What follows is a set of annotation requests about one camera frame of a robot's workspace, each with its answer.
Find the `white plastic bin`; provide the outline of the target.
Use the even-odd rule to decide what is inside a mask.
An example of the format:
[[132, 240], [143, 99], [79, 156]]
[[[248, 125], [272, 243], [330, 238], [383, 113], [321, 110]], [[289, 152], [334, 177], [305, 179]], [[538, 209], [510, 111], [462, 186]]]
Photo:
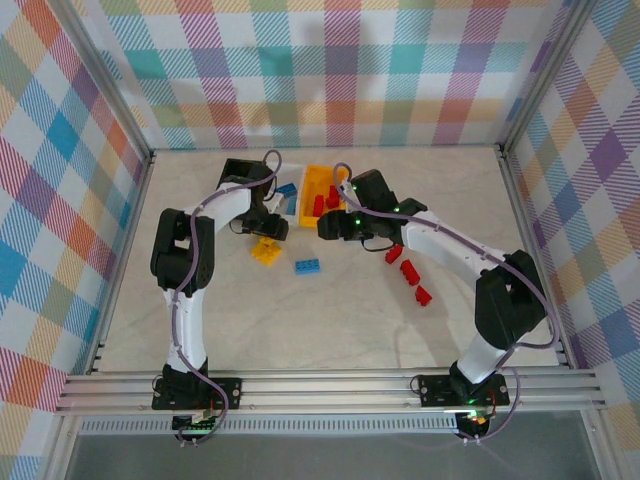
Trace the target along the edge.
[[290, 225], [293, 226], [299, 225], [299, 214], [301, 212], [300, 201], [302, 199], [305, 175], [306, 167], [304, 165], [294, 163], [283, 163], [277, 174], [278, 187], [284, 184], [294, 183], [297, 188], [297, 194], [295, 195], [297, 197], [296, 213], [294, 215], [287, 215], [285, 213], [288, 199], [290, 197], [284, 198], [280, 206], [275, 210], [276, 213], [280, 214], [289, 222]]

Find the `yellow plastic bin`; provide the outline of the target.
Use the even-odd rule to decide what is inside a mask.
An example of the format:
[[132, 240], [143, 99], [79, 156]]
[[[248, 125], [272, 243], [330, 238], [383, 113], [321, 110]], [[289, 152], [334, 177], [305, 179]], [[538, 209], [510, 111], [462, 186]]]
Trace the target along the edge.
[[302, 189], [302, 199], [300, 201], [301, 212], [299, 214], [299, 225], [306, 228], [315, 228], [317, 220], [312, 215], [314, 198], [316, 195], [324, 196], [324, 213], [334, 210], [344, 210], [345, 202], [341, 199], [340, 206], [335, 209], [329, 209], [326, 205], [328, 196], [328, 187], [335, 185], [333, 177], [333, 168], [329, 166], [309, 165], [306, 168], [306, 175]]

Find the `black plastic bin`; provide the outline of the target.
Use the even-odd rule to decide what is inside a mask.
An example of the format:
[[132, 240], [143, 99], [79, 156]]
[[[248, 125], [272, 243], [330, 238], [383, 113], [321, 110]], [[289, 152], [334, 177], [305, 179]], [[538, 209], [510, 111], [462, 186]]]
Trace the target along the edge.
[[272, 170], [262, 161], [228, 158], [218, 185], [223, 183], [253, 184], [267, 178], [271, 173]]

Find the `small circuit board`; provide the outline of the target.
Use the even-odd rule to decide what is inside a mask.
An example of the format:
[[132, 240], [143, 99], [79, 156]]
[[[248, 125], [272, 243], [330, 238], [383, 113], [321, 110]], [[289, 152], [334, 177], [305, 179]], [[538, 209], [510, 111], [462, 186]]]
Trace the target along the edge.
[[456, 421], [459, 430], [483, 428], [490, 422], [491, 416], [486, 412], [472, 410], [456, 414]]
[[175, 415], [171, 420], [171, 429], [182, 435], [204, 435], [215, 428], [216, 420], [216, 416]]

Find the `aluminium side rail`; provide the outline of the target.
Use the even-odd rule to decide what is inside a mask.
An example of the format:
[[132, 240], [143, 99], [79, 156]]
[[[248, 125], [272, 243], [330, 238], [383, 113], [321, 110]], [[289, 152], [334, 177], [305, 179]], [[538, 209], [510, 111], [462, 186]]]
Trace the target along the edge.
[[135, 239], [136, 230], [139, 225], [140, 216], [149, 189], [156, 157], [156, 151], [152, 149], [150, 155], [145, 159], [139, 190], [135, 197], [135, 202], [133, 203], [127, 228], [124, 231], [122, 249], [117, 257], [113, 276], [106, 291], [107, 296], [101, 304], [100, 316], [93, 330], [92, 342], [87, 350], [86, 362], [81, 371], [83, 375], [92, 375], [94, 372], [98, 371], [98, 362], [101, 359], [99, 351], [106, 344], [109, 328], [114, 316], [122, 281], [124, 279], [127, 263]]
[[508, 155], [505, 152], [504, 146], [501, 144], [496, 144], [494, 146], [494, 151], [499, 170], [502, 175], [512, 206], [512, 210], [516, 217], [516, 223], [518, 225], [518, 230], [522, 238], [524, 247], [526, 251], [532, 256], [535, 262], [544, 294], [546, 296], [546, 299], [551, 304], [551, 310], [556, 319], [556, 322], [552, 326], [550, 326], [550, 330], [555, 331], [559, 336], [558, 342], [554, 347], [556, 357], [558, 358], [561, 366], [573, 369], [575, 367], [575, 358], [573, 355], [572, 347], [567, 339], [564, 325], [561, 322], [558, 304], [553, 289], [551, 288], [551, 284], [549, 283], [546, 276], [547, 271], [543, 262], [543, 256], [537, 243], [533, 225], [528, 218], [524, 200], [518, 190], [515, 174], [513, 173], [510, 166]]

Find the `aluminium corner post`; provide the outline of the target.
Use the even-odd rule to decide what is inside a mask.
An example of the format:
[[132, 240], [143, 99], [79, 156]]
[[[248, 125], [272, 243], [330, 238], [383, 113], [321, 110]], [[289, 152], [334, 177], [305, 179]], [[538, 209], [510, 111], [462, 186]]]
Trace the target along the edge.
[[561, 6], [497, 143], [503, 155], [511, 152], [525, 133], [597, 1], [567, 0]]
[[147, 163], [152, 163], [154, 150], [145, 139], [116, 84], [116, 80], [95, 47], [71, 0], [47, 0], [47, 2], [135, 150], [142, 155]]

